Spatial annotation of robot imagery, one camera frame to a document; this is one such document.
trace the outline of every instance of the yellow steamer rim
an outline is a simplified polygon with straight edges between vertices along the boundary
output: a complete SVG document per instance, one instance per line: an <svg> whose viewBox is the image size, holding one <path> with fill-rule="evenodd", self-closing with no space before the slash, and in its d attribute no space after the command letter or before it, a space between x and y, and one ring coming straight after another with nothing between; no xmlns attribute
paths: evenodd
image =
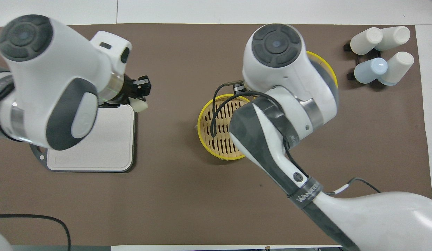
<svg viewBox="0 0 432 251"><path fill-rule="evenodd" d="M233 94L224 94L216 97L216 109ZM229 124L233 112L248 103L244 97L237 97L229 101L216 117L216 137L210 134L210 124L213 118L213 99L211 99L200 111L197 120L197 133L200 143L212 155L223 160L235 160L245 157L232 142L229 134Z"/></svg>

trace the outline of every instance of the cable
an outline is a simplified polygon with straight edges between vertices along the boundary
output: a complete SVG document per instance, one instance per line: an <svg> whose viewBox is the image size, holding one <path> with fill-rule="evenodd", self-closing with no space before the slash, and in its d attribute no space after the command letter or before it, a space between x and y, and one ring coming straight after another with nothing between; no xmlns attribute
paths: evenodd
<svg viewBox="0 0 432 251"><path fill-rule="evenodd" d="M219 92L219 90L222 89L222 87L224 86L230 86L233 85L234 82L231 83L226 83L226 84L221 84L215 91L214 95L213 95L213 117L211 118L211 124L210 124L210 134L211 136L214 138L216 137L216 117L218 115L219 112L221 112L222 108L229 103L230 101L232 101L233 99L240 97L240 96L253 96L253 95L257 95L257 96L261 96L261 97L265 97L268 100L272 101L275 106L282 112L284 113L284 109L283 107L280 105L280 103L273 97L271 97L270 95L267 95L263 92L256 92L256 91L246 91L246 92L241 92L238 94L235 94L229 98L227 98L219 107L218 109L215 111L215 107L216 107L216 96L217 93ZM286 135L284 135L283 132L281 132L280 130L278 130L278 132L283 136L283 145L284 145L284 149L286 150L286 155L288 156L289 160L292 162L292 164L295 165L295 167L298 168L298 170L300 170L301 173L303 173L306 177L308 177L307 173L297 164L297 162L294 160L294 158L291 156L290 152L289 152L289 142L286 138Z"/></svg>
<svg viewBox="0 0 432 251"><path fill-rule="evenodd" d="M17 214L17 213L0 213L0 218L36 218L36 219L46 219L46 220L58 222L59 224L61 224L61 226L66 231L67 251L70 251L70 249L72 247L72 243L70 241L69 229L67 228L66 224L59 219L56 219L56 218L51 217L51 216L45 216L45 215L39 215L39 214Z"/></svg>
<svg viewBox="0 0 432 251"><path fill-rule="evenodd" d="M331 195L331 196L339 194L339 193L345 191L351 185L351 183L353 183L354 181L362 181L363 183L367 184L369 187L371 187L372 189L374 189L374 191L380 192L379 189L377 189L376 187L374 187L373 185L371 185L368 181L364 180L363 178L354 177L350 181L348 181L346 184L344 184L342 187L340 187L339 189L337 189L335 191L332 191L332 192L326 192L325 194Z"/></svg>

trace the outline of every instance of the logo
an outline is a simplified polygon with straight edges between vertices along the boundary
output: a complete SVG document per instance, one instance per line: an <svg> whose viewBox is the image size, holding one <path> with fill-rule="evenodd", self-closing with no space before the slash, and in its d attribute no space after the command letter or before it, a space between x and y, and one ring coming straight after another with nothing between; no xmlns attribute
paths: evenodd
<svg viewBox="0 0 432 251"><path fill-rule="evenodd" d="M298 202L304 202L307 198L309 198L309 196L311 194L313 194L318 188L318 184L314 184L309 191L307 191L305 194L302 194L300 196L297 197L296 200L298 200Z"/></svg>

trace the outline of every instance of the robotic arm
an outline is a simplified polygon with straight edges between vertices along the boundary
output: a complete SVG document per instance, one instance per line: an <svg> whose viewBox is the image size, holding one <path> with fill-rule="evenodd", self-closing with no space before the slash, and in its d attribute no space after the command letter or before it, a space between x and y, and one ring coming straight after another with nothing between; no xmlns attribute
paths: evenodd
<svg viewBox="0 0 432 251"><path fill-rule="evenodd" d="M39 15L14 19L0 36L0 137L65 150L92 129L99 105L147 108L151 84L124 74L129 41L98 32L90 41Z"/></svg>
<svg viewBox="0 0 432 251"><path fill-rule="evenodd" d="M323 74L294 27L256 30L245 47L243 77L247 89L274 100L259 97L234 112L233 142L346 250L432 250L432 200L406 192L334 198L285 157L337 113L337 88Z"/></svg>

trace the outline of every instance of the small white object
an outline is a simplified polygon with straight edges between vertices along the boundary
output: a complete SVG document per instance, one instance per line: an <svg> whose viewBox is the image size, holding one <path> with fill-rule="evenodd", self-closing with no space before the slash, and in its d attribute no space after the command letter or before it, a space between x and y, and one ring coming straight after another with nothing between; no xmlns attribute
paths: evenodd
<svg viewBox="0 0 432 251"><path fill-rule="evenodd" d="M357 55L365 55L379 44L382 38L382 31L377 27L371 27L351 39L351 50Z"/></svg>
<svg viewBox="0 0 432 251"><path fill-rule="evenodd" d="M348 183L344 184L341 188L337 189L334 191L334 194L339 194L343 191L345 191L345 189L347 189L350 185Z"/></svg>
<svg viewBox="0 0 432 251"><path fill-rule="evenodd" d="M410 30L405 26L384 28L381 31L383 34L382 41L375 47L378 51L395 48L407 43L410 39Z"/></svg>
<svg viewBox="0 0 432 251"><path fill-rule="evenodd" d="M393 86L401 81L402 77L414 63L414 57L405 51L396 53L388 60L388 70L377 78L382 84Z"/></svg>
<svg viewBox="0 0 432 251"><path fill-rule="evenodd" d="M148 102L143 100L129 98L129 103L136 113L144 111L148 108Z"/></svg>
<svg viewBox="0 0 432 251"><path fill-rule="evenodd" d="M361 62L354 68L354 76L362 84L368 84L387 72L388 64L385 59L375 58Z"/></svg>

